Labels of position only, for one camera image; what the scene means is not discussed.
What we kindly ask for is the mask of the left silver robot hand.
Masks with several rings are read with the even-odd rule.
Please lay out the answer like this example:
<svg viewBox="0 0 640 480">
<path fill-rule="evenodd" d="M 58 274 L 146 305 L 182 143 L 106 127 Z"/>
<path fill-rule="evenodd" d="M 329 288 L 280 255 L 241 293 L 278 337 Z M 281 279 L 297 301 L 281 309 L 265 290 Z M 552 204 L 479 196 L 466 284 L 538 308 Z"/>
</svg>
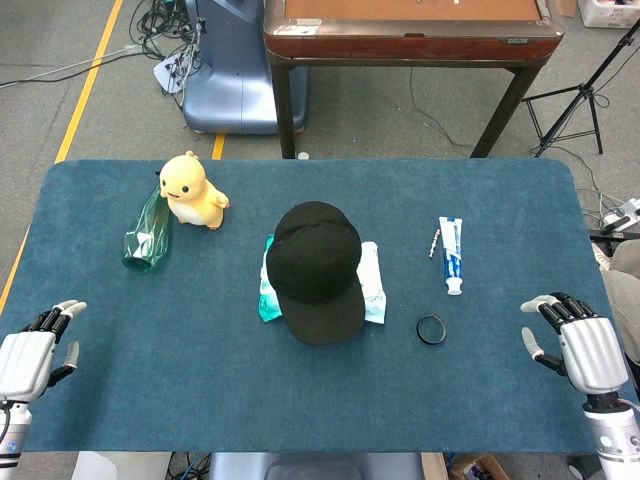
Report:
<svg viewBox="0 0 640 480">
<path fill-rule="evenodd" d="M 85 302 L 75 299 L 58 303 L 5 337 L 1 344 L 2 403 L 29 404 L 77 369 L 78 341 L 68 345 L 61 366 L 52 365 L 67 327 L 86 308 Z"/>
</svg>

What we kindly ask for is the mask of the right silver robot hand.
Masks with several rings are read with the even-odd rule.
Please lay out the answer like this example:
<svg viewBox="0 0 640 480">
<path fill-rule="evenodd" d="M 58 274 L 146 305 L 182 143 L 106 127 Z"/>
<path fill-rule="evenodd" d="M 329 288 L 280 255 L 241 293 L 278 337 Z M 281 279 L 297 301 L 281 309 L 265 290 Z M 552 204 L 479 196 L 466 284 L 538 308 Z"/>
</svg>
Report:
<svg viewBox="0 0 640 480">
<path fill-rule="evenodd" d="M 521 329 L 530 357 L 569 379 L 587 395 L 618 391 L 629 374 L 611 321 L 587 303 L 562 292 L 539 295 L 521 304 L 524 313 L 538 313 L 554 330 L 562 355 L 547 354 L 531 329 Z"/>
</svg>

